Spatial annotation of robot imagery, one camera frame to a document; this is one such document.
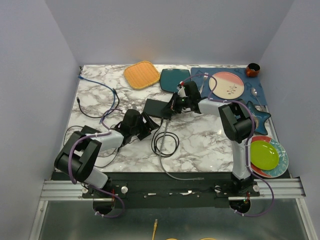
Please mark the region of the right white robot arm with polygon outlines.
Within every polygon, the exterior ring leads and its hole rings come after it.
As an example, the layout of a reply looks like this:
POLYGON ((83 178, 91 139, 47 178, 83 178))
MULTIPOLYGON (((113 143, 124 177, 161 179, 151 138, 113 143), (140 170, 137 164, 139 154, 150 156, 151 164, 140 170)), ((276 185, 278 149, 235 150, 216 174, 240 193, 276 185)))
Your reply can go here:
POLYGON ((181 82, 178 92, 160 110, 166 115, 180 114, 183 109, 204 115, 220 117, 223 131, 231 141, 233 154, 230 191, 241 196, 252 181, 250 167, 250 140, 255 130, 253 116, 242 100, 217 100, 201 97, 194 81, 181 82))

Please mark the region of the black network switch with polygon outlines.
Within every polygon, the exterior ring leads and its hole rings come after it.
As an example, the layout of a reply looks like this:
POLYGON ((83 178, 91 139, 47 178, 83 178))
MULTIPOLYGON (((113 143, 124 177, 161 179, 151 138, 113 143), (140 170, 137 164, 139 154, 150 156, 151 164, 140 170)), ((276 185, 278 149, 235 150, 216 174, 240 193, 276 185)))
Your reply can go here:
POLYGON ((170 120, 173 114, 166 110, 167 105, 167 102, 148 98, 145 102, 143 112, 150 117, 170 120))

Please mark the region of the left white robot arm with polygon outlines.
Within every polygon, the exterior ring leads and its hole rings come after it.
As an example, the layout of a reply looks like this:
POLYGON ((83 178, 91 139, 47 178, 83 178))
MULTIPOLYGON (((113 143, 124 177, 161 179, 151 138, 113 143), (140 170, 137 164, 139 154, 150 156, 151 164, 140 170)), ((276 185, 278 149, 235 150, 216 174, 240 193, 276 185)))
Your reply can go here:
POLYGON ((109 178, 95 167, 99 153, 124 147, 134 136, 141 141, 159 127, 147 113, 129 109, 121 122, 105 132, 88 126, 73 132, 57 155, 54 167, 68 175, 73 184, 92 185, 99 197, 107 197, 111 191, 109 178))

